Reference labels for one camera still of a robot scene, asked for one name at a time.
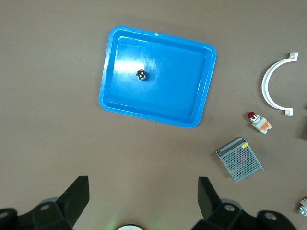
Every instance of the blue tray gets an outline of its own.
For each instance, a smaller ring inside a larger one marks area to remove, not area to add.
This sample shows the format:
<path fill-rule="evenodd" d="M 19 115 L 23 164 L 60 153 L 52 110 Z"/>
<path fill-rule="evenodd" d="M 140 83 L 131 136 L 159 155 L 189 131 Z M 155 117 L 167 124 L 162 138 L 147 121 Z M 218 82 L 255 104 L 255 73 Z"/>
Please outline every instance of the blue tray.
<path fill-rule="evenodd" d="M 109 35 L 99 103 L 108 111 L 195 127 L 215 60 L 209 44 L 117 26 Z"/>

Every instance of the beige tabletop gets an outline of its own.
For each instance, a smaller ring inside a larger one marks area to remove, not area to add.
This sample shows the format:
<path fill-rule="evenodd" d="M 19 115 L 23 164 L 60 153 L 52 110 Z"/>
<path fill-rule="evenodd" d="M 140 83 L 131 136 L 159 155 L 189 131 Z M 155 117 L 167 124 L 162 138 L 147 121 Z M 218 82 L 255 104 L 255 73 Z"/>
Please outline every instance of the beige tabletop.
<path fill-rule="evenodd" d="M 202 218 L 199 176 L 255 216 L 275 210 L 299 230 L 307 196 L 305 0 L 0 0 L 0 208 L 23 214 L 88 175 L 76 230 L 189 230 Z M 110 30 L 127 25 L 209 43 L 217 61 L 195 128 L 107 112 L 98 103 Z M 261 94 L 277 69 L 271 108 Z M 273 128 L 258 132 L 249 111 Z M 215 151 L 245 138 L 264 171 L 236 183 Z"/>

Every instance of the yellow sticker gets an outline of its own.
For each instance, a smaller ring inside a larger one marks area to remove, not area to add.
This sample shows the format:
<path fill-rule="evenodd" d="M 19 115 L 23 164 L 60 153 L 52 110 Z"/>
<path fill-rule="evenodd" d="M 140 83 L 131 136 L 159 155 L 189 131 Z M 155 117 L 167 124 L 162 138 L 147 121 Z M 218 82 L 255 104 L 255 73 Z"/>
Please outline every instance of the yellow sticker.
<path fill-rule="evenodd" d="M 242 145 L 241 147 L 242 147 L 243 149 L 245 149 L 247 146 L 248 146 L 248 143 L 245 143 L 245 144 Z"/>

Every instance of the perforated metal cover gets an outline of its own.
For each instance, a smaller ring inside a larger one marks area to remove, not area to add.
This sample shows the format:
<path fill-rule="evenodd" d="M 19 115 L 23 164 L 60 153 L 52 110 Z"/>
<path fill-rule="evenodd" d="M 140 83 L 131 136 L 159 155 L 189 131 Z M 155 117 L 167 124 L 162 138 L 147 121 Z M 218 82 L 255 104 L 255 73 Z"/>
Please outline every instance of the perforated metal cover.
<path fill-rule="evenodd" d="M 238 182 L 263 169 L 249 144 L 238 138 L 216 151 L 233 179 Z"/>

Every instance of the white curved handle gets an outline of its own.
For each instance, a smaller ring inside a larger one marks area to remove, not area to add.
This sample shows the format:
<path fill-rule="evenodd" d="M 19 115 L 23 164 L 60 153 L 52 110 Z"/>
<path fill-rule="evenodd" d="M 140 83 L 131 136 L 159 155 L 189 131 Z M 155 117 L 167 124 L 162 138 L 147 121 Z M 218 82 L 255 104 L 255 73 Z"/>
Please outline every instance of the white curved handle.
<path fill-rule="evenodd" d="M 298 57 L 298 53 L 290 53 L 290 57 L 288 59 L 284 59 L 281 61 L 276 62 L 275 64 L 273 64 L 268 71 L 264 74 L 263 80 L 262 80 L 262 84 L 261 84 L 261 89 L 262 89 L 262 95 L 265 99 L 265 101 L 272 106 L 275 109 L 279 109 L 279 110 L 284 110 L 284 113 L 286 116 L 293 116 L 293 108 L 284 108 L 279 106 L 278 104 L 276 104 L 270 94 L 269 94 L 269 80 L 271 78 L 271 75 L 273 74 L 273 72 L 280 67 L 282 64 L 287 63 L 287 62 L 292 62 L 292 61 L 297 61 L 297 57 Z"/>

